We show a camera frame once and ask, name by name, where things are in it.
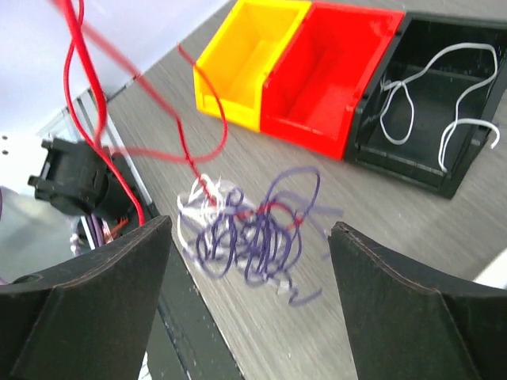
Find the black plastic bin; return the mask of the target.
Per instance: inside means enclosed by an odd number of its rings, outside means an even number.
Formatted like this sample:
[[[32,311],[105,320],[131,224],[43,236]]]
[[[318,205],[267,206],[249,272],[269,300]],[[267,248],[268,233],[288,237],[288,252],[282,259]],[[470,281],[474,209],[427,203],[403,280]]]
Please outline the black plastic bin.
[[[450,199],[506,89],[506,23],[409,12],[356,107],[345,160]]]

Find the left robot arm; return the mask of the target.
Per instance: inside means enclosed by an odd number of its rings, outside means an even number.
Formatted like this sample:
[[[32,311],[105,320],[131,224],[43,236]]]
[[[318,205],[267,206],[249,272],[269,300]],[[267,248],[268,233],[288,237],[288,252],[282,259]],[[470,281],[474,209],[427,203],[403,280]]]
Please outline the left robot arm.
[[[38,176],[31,176],[35,198],[70,216],[95,215],[107,221],[135,210],[119,180],[86,142],[44,140],[47,156]]]

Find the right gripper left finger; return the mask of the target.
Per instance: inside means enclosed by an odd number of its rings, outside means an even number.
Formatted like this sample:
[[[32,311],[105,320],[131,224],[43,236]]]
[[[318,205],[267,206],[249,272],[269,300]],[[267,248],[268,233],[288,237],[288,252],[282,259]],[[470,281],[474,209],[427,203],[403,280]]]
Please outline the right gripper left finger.
[[[158,216],[1,288],[4,379],[136,379],[172,245]]]

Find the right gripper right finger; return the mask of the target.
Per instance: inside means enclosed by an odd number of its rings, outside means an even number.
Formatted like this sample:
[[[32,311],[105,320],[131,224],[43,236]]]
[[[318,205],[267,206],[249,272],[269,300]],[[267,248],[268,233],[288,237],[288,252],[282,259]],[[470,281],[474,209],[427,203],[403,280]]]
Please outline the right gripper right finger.
[[[358,378],[505,378],[505,291],[431,268],[344,222],[328,242]]]

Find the red plastic bin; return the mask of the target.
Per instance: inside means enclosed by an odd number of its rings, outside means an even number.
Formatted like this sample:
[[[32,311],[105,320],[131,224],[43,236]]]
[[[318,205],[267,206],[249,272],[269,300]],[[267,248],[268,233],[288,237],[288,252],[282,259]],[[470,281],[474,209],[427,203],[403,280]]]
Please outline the red plastic bin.
[[[404,17],[314,2],[265,80],[261,132],[341,160],[353,113]]]

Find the yellow plastic bin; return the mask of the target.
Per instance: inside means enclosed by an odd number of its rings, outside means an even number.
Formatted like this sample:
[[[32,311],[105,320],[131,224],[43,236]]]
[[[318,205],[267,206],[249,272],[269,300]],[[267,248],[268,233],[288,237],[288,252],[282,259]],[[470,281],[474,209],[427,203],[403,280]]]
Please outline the yellow plastic bin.
[[[196,107],[221,117],[210,81],[231,123],[260,131],[266,78],[311,7],[309,1],[238,1],[193,70]]]

